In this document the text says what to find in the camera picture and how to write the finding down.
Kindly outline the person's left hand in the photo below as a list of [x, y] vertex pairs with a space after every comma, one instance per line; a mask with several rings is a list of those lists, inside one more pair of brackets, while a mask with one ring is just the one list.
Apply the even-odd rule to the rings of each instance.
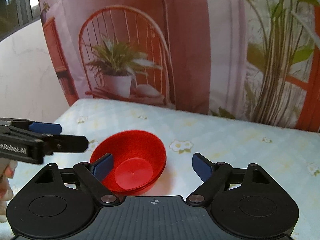
[[5, 170], [1, 172], [1, 223], [7, 221], [7, 202], [13, 198], [13, 191], [9, 184], [9, 179], [14, 177], [17, 161], [11, 160], [5, 165]]

